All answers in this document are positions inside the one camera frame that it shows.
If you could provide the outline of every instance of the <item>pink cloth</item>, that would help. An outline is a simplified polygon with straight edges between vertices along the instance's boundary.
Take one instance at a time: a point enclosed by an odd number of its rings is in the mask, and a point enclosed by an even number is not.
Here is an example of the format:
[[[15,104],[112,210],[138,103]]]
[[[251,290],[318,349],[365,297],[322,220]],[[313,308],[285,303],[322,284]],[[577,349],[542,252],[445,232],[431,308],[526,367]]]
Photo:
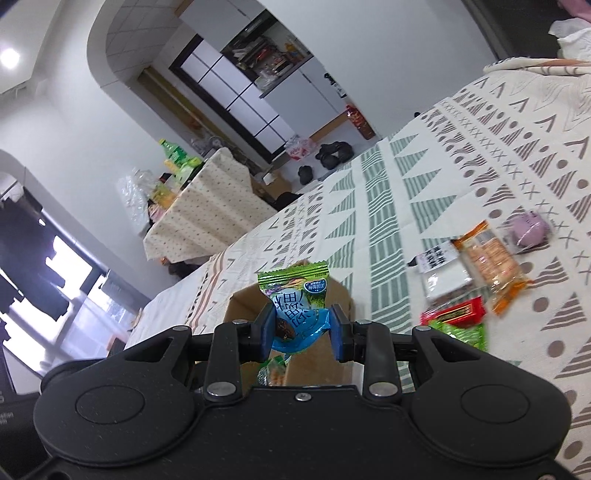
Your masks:
[[[591,5],[586,0],[558,0],[558,4],[573,17],[591,22]]]

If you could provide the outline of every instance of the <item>tiled floor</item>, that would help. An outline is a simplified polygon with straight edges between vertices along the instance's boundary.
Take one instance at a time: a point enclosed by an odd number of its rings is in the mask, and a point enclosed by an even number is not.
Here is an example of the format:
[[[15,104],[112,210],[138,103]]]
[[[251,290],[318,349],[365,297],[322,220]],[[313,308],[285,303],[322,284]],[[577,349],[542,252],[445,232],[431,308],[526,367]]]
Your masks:
[[[377,136],[373,137],[371,140],[364,139],[351,122],[345,122],[320,140],[317,149],[311,155],[308,155],[300,161],[289,160],[279,169],[279,171],[281,172],[281,175],[291,183],[292,192],[298,192],[303,188],[297,174],[297,171],[301,166],[309,165],[312,167],[312,170],[314,171],[314,179],[319,179],[329,173],[329,171],[320,164],[320,161],[316,160],[314,157],[318,153],[321,144],[331,144],[337,141],[347,142],[353,147],[356,157],[375,145],[379,140],[380,138]]]

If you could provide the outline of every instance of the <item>tablecloth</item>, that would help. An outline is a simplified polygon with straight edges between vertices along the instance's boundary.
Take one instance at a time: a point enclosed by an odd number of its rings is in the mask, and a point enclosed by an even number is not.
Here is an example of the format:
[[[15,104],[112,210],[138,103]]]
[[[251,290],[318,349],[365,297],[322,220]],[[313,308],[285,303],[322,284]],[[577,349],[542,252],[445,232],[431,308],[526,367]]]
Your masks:
[[[148,259],[171,262],[217,254],[276,213],[252,192],[244,165],[218,150],[148,231]]]
[[[486,317],[489,352],[556,385],[573,424],[557,457],[591,478],[591,79],[491,72],[345,165],[214,256],[195,275],[182,318],[209,333],[229,297],[261,271],[327,260],[355,318],[406,333],[426,308],[415,255],[528,209],[552,219],[550,244],[519,256],[534,281],[502,317]],[[135,332],[130,345],[146,337]],[[412,388],[401,368],[405,388]]]

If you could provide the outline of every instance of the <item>white cabinet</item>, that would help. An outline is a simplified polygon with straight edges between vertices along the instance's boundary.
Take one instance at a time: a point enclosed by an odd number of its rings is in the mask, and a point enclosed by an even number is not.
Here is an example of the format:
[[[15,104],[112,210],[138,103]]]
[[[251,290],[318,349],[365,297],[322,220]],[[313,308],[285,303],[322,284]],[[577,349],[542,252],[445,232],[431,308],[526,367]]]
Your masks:
[[[226,47],[251,22],[228,0],[194,0],[181,20],[217,51]]]
[[[300,70],[277,85],[265,100],[302,137],[316,133],[340,113]]]
[[[339,96],[335,88],[330,82],[324,78],[326,69],[316,59],[316,57],[308,60],[300,67],[300,71],[309,81],[319,90],[319,92],[326,98],[338,113],[343,113],[347,106],[347,97],[344,99]]]
[[[254,20],[258,15],[263,13],[263,7],[256,0],[229,0],[240,12],[245,14],[250,20]]]

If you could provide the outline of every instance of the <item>red fire extinguisher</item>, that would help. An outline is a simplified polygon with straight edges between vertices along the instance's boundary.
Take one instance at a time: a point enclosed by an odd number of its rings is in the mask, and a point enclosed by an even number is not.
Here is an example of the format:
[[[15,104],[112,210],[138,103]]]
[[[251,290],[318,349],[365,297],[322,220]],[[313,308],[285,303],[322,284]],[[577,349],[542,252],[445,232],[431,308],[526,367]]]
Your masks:
[[[364,139],[369,140],[370,138],[375,137],[374,129],[371,128],[371,125],[368,123],[365,117],[361,115],[361,112],[357,107],[354,107],[353,105],[347,105],[347,116],[349,117],[349,120],[351,120],[351,123],[353,123],[357,128],[357,130],[359,130],[359,133],[363,135]]]

